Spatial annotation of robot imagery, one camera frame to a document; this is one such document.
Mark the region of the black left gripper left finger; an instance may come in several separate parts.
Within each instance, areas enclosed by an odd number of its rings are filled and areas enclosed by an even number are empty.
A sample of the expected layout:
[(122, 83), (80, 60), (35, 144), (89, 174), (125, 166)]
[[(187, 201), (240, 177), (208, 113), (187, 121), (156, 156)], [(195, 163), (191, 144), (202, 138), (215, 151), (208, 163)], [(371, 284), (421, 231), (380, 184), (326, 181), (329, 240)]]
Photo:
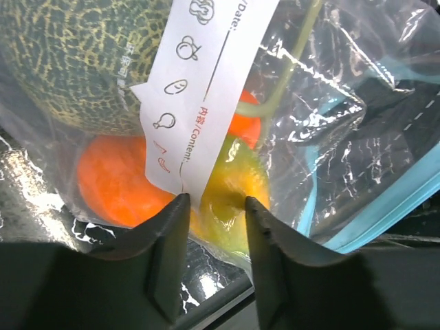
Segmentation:
[(179, 313), (190, 197), (88, 253), (1, 244), (2, 329), (170, 329)]

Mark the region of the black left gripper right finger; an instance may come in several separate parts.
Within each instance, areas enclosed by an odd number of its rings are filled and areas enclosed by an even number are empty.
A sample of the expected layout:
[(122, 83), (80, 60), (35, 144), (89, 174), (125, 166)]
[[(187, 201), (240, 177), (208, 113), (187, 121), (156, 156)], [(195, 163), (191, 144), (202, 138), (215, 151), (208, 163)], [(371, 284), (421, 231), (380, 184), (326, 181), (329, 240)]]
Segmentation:
[(341, 254), (278, 220), (258, 199), (245, 221), (261, 329), (438, 329), (439, 249)]

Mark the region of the yellow fake lemon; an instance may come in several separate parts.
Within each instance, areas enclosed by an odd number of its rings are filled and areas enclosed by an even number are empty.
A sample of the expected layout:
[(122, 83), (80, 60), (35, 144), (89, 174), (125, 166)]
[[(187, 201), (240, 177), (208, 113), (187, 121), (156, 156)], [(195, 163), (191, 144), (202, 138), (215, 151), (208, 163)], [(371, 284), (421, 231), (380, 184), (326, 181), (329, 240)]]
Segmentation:
[(241, 138), (226, 135), (199, 209), (191, 214), (190, 231), (224, 252), (249, 254), (245, 200), (270, 207), (269, 178), (257, 153)]

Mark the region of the clear blue-zip food bag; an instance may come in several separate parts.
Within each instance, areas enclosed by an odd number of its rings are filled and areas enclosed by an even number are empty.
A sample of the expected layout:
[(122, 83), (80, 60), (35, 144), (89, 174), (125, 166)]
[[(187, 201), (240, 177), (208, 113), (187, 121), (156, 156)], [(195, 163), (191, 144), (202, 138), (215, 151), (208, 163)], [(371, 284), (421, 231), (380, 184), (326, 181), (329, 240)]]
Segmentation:
[[(338, 252), (398, 220), (439, 186), (439, 14), (426, 1), (170, 1), (140, 101), (145, 177), (191, 214), (235, 113), (261, 119), (253, 151), (269, 178), (268, 210)], [(1, 55), (1, 128), (43, 170), (75, 220), (117, 228), (83, 200), (80, 156), (99, 135), (40, 110)]]

